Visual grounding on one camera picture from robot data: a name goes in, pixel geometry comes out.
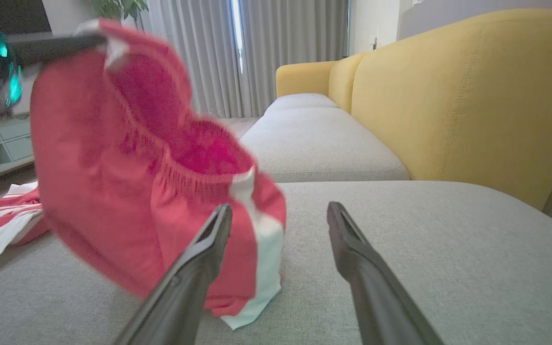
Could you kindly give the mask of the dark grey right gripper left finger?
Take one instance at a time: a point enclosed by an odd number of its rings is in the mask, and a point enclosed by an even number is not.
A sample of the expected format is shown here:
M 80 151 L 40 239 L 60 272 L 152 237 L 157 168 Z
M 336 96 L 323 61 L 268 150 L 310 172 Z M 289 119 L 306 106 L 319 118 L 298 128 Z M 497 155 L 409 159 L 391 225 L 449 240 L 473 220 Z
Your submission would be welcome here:
M 138 308 L 115 345 L 193 345 L 208 289 L 221 271 L 232 210 L 217 206 Z

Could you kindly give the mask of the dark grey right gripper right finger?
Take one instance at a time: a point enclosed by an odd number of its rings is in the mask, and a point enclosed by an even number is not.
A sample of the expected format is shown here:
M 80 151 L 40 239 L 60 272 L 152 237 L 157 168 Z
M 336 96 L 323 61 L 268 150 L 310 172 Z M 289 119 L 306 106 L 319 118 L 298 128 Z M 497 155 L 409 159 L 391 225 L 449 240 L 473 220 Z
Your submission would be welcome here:
M 341 203 L 329 203 L 327 221 L 337 270 L 350 284 L 362 343 L 441 345 L 438 333 Z

